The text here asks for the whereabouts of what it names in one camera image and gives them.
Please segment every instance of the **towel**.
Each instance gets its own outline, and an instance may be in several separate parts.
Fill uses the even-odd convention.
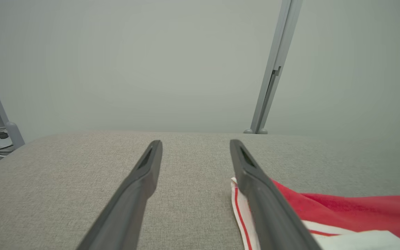
[[[400,250],[400,196],[346,198],[296,193],[273,180],[323,250]],[[231,179],[245,250],[259,250],[249,203]]]

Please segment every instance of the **fabric texture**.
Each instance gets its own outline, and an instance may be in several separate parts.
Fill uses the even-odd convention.
[[[230,139],[301,193],[400,195],[400,145],[254,134],[54,135],[0,160],[0,249],[75,249],[156,139],[163,143],[160,177],[138,249],[243,249],[230,205]]]
[[[297,193],[273,182],[323,250],[400,250],[400,196],[348,198]],[[231,192],[245,250],[259,250],[249,203],[234,177]]]

